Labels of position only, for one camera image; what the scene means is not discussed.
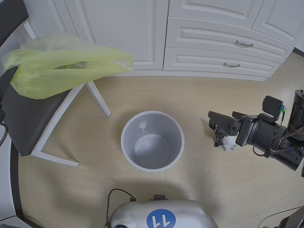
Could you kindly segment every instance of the yellow plastic bag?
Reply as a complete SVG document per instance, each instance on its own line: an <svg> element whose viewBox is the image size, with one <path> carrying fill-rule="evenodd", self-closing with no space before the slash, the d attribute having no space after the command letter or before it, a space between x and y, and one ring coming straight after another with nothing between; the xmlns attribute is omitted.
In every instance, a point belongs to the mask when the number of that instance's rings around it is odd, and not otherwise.
<svg viewBox="0 0 304 228"><path fill-rule="evenodd" d="M2 60L4 71L18 66L11 81L13 88L33 99L44 99L98 78L133 70L131 55L64 32L36 38L4 55Z"/></svg>

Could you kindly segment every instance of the crumpled black plastic bag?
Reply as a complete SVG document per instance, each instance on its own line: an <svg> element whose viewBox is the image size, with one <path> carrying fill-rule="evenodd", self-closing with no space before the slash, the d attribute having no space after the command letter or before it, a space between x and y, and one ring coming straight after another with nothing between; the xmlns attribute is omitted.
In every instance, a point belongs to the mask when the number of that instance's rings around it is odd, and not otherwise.
<svg viewBox="0 0 304 228"><path fill-rule="evenodd" d="M217 141L214 143L214 146L223 146L222 139L224 137L227 137L228 134L219 126L217 126L211 119L209 120L209 127L215 132L215 137Z"/></svg>

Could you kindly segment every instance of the drawer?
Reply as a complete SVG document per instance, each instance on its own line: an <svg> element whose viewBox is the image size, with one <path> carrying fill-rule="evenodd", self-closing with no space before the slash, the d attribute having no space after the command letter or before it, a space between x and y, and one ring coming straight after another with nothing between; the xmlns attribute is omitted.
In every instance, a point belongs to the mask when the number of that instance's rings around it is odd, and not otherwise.
<svg viewBox="0 0 304 228"><path fill-rule="evenodd" d="M189 48L165 49L164 70L189 70L270 77L280 63L223 51Z"/></svg>
<svg viewBox="0 0 304 228"><path fill-rule="evenodd" d="M293 46L261 32L205 19L169 17L166 47L233 52L283 63Z"/></svg>

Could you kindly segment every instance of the metal handle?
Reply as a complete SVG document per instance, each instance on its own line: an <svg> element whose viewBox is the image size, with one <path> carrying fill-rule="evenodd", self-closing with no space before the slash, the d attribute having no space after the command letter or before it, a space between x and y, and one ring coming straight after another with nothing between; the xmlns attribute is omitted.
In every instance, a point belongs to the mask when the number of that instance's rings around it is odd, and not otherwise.
<svg viewBox="0 0 304 228"><path fill-rule="evenodd" d="M253 47L252 43L250 45L249 44L244 44L244 43L239 42L238 40L237 40L237 44L242 45L244 47Z"/></svg>
<svg viewBox="0 0 304 228"><path fill-rule="evenodd" d="M234 65L229 65L229 64L227 64L227 63L224 63L224 65L225 65L225 66L229 66L229 67L239 67L239 66L241 66L240 64L234 66Z"/></svg>

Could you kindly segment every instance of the chair backrest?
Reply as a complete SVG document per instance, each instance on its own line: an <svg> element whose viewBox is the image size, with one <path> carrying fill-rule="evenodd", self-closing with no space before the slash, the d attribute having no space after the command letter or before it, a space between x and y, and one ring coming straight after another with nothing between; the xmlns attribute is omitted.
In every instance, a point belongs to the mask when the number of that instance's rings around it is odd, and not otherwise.
<svg viewBox="0 0 304 228"><path fill-rule="evenodd" d="M23 0L3 0L0 3L0 46L27 19Z"/></svg>

